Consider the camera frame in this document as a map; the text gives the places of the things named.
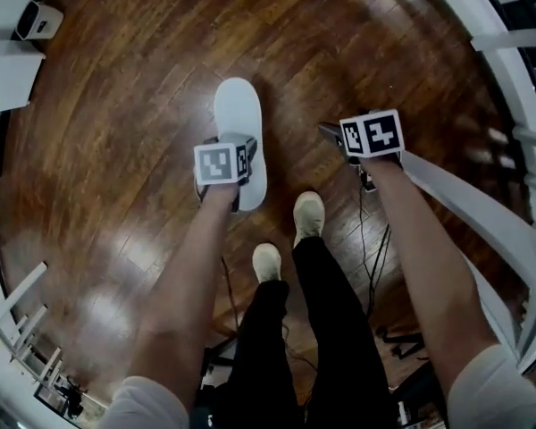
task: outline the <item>leg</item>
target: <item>leg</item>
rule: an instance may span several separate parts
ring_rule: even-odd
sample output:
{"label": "leg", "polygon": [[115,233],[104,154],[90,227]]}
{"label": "leg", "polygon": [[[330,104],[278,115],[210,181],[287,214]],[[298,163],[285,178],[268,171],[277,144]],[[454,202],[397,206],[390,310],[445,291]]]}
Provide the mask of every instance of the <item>leg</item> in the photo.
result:
{"label": "leg", "polygon": [[[254,267],[261,284],[239,328],[229,381],[218,388],[213,408],[214,424],[222,429],[292,428],[301,423],[282,339],[289,286],[279,280],[280,254],[276,259],[274,251],[278,253],[267,244],[255,251]],[[266,268],[266,264],[274,268],[274,262],[278,262],[277,273]]]}
{"label": "leg", "polygon": [[319,237],[324,222],[319,196],[303,194],[294,218],[298,234],[292,255],[318,340],[318,376],[307,425],[395,427],[397,408],[364,310]]}

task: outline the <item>white slipper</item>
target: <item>white slipper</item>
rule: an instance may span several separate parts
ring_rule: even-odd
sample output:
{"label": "white slipper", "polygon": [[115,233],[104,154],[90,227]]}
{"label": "white slipper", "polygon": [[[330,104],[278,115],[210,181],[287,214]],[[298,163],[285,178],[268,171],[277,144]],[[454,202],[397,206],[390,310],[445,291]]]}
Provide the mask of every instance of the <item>white slipper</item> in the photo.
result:
{"label": "white slipper", "polygon": [[281,280],[282,258],[272,243],[261,243],[252,254],[252,268],[258,282]]}
{"label": "white slipper", "polygon": [[224,81],[214,97],[214,120],[217,134],[236,132],[254,137],[258,148],[252,160],[252,176],[240,188],[239,210],[258,208],[266,197],[267,178],[262,143],[262,109],[252,84],[242,78]]}
{"label": "white slipper", "polygon": [[322,237],[325,206],[319,194],[311,190],[300,194],[294,205],[294,223],[296,224],[294,248],[307,237]]}

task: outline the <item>shoe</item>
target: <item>shoe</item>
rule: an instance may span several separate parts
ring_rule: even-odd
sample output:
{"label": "shoe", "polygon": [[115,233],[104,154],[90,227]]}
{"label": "shoe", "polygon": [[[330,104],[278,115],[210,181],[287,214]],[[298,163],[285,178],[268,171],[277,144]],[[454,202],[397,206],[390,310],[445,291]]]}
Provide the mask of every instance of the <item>shoe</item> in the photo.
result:
{"label": "shoe", "polygon": [[325,206],[322,198],[312,191],[304,192],[294,205],[294,223],[296,223],[297,244],[307,237],[321,237],[325,224]]}
{"label": "shoe", "polygon": [[258,245],[252,254],[252,267],[260,283],[281,280],[280,251],[272,243]]}

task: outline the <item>forearm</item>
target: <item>forearm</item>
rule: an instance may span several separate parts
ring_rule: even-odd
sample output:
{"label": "forearm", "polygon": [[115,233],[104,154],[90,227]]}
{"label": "forearm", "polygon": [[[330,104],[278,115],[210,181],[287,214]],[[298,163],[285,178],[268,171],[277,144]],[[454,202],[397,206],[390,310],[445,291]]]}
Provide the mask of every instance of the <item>forearm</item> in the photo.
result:
{"label": "forearm", "polygon": [[427,350],[446,394],[463,368],[497,342],[473,275],[423,196],[396,165],[372,168]]}
{"label": "forearm", "polygon": [[158,381],[190,408],[214,311],[233,195],[211,188],[148,296],[130,374]]}

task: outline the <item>wooden floor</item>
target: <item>wooden floor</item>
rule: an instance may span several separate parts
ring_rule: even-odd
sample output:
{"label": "wooden floor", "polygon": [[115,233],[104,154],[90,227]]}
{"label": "wooden floor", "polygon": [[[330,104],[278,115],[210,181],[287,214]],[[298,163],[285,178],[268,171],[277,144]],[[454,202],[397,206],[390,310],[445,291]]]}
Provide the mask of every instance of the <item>wooden floor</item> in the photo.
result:
{"label": "wooden floor", "polygon": [[[266,240],[292,286],[289,345],[317,359],[290,245],[296,196],[317,189],[324,237],[367,304],[358,180],[318,134],[364,108],[397,108],[407,148],[526,217],[519,152],[469,38],[440,0],[47,0],[65,21],[44,45],[31,105],[14,113],[0,178],[0,247],[11,289],[38,262],[46,277],[20,303],[50,309],[40,348],[63,348],[70,374],[111,398],[130,359],[144,298],[198,208],[192,147],[213,136],[214,91],[251,80],[261,98],[267,198],[235,216],[224,255],[239,309],[255,291],[250,262]],[[368,265],[386,226],[376,194],[363,201]],[[459,247],[509,300],[511,271],[440,206]],[[396,252],[389,247],[373,328],[417,332]],[[231,333],[226,286],[211,343]],[[389,384],[421,362],[398,361],[378,341]],[[314,372],[290,360],[303,402]]]}

